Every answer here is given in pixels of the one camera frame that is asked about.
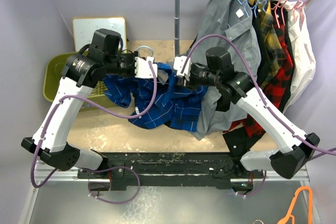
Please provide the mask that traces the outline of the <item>blue plaid shirt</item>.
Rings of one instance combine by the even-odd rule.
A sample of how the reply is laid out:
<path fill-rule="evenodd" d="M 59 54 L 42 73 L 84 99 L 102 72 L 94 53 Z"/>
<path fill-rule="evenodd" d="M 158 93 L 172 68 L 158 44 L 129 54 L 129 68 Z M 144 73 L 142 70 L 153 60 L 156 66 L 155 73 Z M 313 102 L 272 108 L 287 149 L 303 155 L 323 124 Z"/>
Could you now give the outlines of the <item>blue plaid shirt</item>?
<path fill-rule="evenodd" d="M 180 87 L 171 66 L 158 63 L 157 67 L 159 76 L 154 104 L 145 115 L 128 121 L 147 130 L 165 124 L 173 129 L 196 132 L 201 100 L 208 87 L 199 86 L 195 90 Z M 153 79 L 109 75 L 103 82 L 107 87 L 105 95 L 117 106 L 127 108 L 134 101 L 133 115 L 142 112 L 152 99 Z"/>

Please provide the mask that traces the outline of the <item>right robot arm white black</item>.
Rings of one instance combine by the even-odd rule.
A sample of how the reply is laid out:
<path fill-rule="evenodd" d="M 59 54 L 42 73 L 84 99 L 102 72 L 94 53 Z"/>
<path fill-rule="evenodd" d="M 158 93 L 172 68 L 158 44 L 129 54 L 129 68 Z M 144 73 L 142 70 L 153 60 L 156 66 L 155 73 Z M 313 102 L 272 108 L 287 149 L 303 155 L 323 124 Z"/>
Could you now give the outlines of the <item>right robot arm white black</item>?
<path fill-rule="evenodd" d="M 206 65 L 192 63 L 186 56 L 175 57 L 173 69 L 178 84 L 190 89 L 215 87 L 223 99 L 223 110 L 237 105 L 250 115 L 273 139 L 276 149 L 248 150 L 234 164 L 234 173 L 246 177 L 253 170 L 273 170 L 291 179 L 309 161 L 320 143 L 315 133 L 307 134 L 291 123 L 253 84 L 250 75 L 234 69 L 229 52 L 222 47 L 206 51 Z"/>

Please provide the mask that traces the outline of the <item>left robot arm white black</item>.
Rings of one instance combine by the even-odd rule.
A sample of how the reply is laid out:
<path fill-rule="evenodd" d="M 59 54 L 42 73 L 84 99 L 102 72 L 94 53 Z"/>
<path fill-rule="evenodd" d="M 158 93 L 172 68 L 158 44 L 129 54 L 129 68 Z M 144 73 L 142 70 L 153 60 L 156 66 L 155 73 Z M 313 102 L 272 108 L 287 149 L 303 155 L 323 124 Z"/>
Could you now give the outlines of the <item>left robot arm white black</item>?
<path fill-rule="evenodd" d="M 25 137 L 21 146 L 58 170 L 87 168 L 96 178 L 108 172 L 108 159 L 93 151 L 74 147 L 67 142 L 79 110 L 96 85 L 108 74 L 134 75 L 138 54 L 122 53 L 123 40 L 113 30 L 98 29 L 92 42 L 70 55 L 61 72 L 56 96 L 40 128 Z"/>

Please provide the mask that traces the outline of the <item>light blue hanger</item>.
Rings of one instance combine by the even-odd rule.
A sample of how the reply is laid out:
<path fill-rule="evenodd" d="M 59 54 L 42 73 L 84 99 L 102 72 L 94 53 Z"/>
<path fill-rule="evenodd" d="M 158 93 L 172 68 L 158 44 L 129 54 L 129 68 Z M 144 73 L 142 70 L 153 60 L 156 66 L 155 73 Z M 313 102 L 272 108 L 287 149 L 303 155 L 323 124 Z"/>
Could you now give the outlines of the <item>light blue hanger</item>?
<path fill-rule="evenodd" d="M 154 62 L 154 50 L 146 45 L 139 46 L 134 50 L 136 52 L 135 60 L 143 59 Z"/>

